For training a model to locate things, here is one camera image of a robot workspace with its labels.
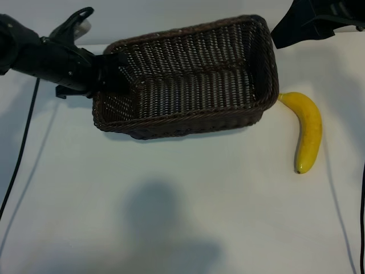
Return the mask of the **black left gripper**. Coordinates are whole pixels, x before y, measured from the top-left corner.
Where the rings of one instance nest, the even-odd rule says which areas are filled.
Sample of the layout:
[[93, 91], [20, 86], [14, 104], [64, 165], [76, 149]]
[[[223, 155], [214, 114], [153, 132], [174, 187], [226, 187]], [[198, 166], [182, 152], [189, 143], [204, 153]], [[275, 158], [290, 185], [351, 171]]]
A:
[[[129, 81], [119, 67], [127, 67], [124, 53], [97, 55], [102, 71], [99, 91], [103, 93], [130, 93]], [[85, 96], [91, 98], [98, 79], [95, 56], [85, 49], [63, 45], [51, 38], [42, 37], [35, 48], [31, 75], [57, 84], [56, 97]]]

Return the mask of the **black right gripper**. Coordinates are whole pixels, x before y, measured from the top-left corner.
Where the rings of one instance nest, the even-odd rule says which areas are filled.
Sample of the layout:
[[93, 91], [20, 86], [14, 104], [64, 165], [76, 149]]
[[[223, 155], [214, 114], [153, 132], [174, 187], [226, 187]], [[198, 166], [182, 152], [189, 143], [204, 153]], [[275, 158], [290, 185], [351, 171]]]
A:
[[312, 1], [293, 1], [271, 36], [276, 48], [282, 49], [334, 36], [333, 23], [364, 30], [364, 0], [316, 1], [315, 11]]

